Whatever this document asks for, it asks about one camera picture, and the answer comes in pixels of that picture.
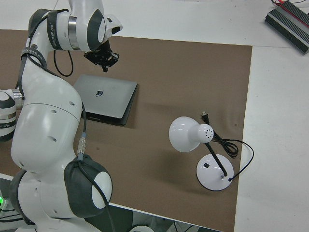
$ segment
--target laptop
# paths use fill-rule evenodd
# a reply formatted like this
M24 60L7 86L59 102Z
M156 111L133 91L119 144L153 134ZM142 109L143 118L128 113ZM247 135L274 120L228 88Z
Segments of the laptop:
M136 82L82 74L74 88L84 103L87 119L126 124L137 88Z

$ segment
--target lamp base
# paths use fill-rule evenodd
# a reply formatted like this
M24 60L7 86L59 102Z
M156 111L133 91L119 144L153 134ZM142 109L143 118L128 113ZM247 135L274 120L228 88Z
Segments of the lamp base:
M147 226L136 226L132 228L129 232L154 232L154 231Z
M220 191L227 188L234 176L234 169L231 162L222 155L217 154L218 159L224 166L227 176L224 176L221 168L211 154L204 156L197 164L197 178L205 188L212 191Z

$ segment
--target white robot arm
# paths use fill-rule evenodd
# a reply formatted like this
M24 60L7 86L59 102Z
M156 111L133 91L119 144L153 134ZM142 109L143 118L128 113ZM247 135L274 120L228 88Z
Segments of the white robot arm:
M101 213L112 194L108 172L84 154L85 131L78 157L73 151L82 101L70 84L47 69L46 60L53 50L82 50L107 71L119 57L108 38L122 26L114 16L104 15L101 0L69 2L71 12L34 13L22 52L19 90L0 90L0 139L14 135L12 159L23 169L12 181L10 198L38 232L98 231L84 218ZM18 107L22 111L16 123Z

